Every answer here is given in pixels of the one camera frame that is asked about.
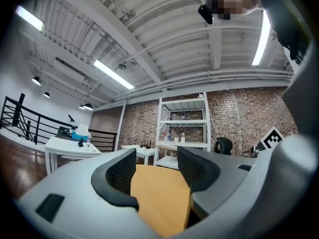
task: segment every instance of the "white ceiling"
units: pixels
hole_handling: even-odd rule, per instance
[[[251,66],[261,11],[207,25],[197,12],[201,2],[27,0],[22,6],[45,30],[24,22],[20,41],[30,68],[41,70],[49,85],[77,98],[89,94],[96,107],[217,82],[289,83],[293,72],[277,40],[269,40],[260,65]],[[128,91],[95,68],[97,59],[135,88]]]

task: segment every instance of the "brick wall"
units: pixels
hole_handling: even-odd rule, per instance
[[[248,155],[250,148],[256,145],[272,126],[276,126],[283,136],[297,132],[296,125],[281,98],[284,90],[285,88],[254,88],[207,93],[210,113],[218,135],[232,140],[233,155]],[[174,97],[163,101],[197,96]],[[143,138],[151,140],[154,146],[158,105],[159,102],[156,100],[126,107],[119,146],[141,144]],[[119,112],[114,109],[93,113],[90,128],[105,131],[117,130],[122,108],[118,108]],[[179,119],[182,115],[183,113],[174,113],[171,114],[170,119]],[[202,118],[201,112],[185,115],[186,119]],[[161,118],[165,119],[166,116],[167,111],[162,109]],[[217,137],[216,130],[211,123],[212,150]],[[160,139],[164,131],[165,126],[161,128]],[[185,132],[186,140],[202,141],[203,130],[197,127],[174,128],[171,131],[172,139],[180,138],[182,132]]]

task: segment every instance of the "small white table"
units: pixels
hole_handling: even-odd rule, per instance
[[[155,154],[155,149],[143,149],[139,145],[122,145],[122,149],[136,149],[136,156],[144,158],[144,165],[148,165],[149,157]]]
[[[101,154],[93,144],[88,146],[84,142],[83,147],[80,148],[77,141],[64,140],[54,136],[50,138],[44,148],[47,175],[57,169],[57,155],[60,155],[62,158],[80,160]]]

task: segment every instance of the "white metal shelving unit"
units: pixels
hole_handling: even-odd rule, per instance
[[[162,107],[168,109],[168,116],[165,120],[161,120]],[[170,113],[175,112],[190,112],[190,111],[202,111],[203,118],[196,120],[167,120]],[[170,127],[203,127],[204,137],[203,142],[185,142],[181,143],[174,141],[160,141],[160,129],[163,125],[167,126],[167,132]],[[186,100],[174,100],[163,102],[162,98],[159,99],[159,114],[158,114],[158,126],[156,133],[156,145],[160,144],[172,145],[172,146],[183,146],[183,147],[194,147],[203,148],[206,151],[211,150],[211,131],[210,131],[210,115],[207,101],[206,92],[203,93],[202,98],[186,99]],[[177,157],[165,155],[164,158],[159,160],[159,147],[155,148],[154,165],[160,165],[164,167],[178,169]]]

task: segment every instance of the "wooden board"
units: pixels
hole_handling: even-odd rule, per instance
[[[179,171],[136,165],[131,195],[138,200],[140,217],[161,236],[184,230],[190,190]]]

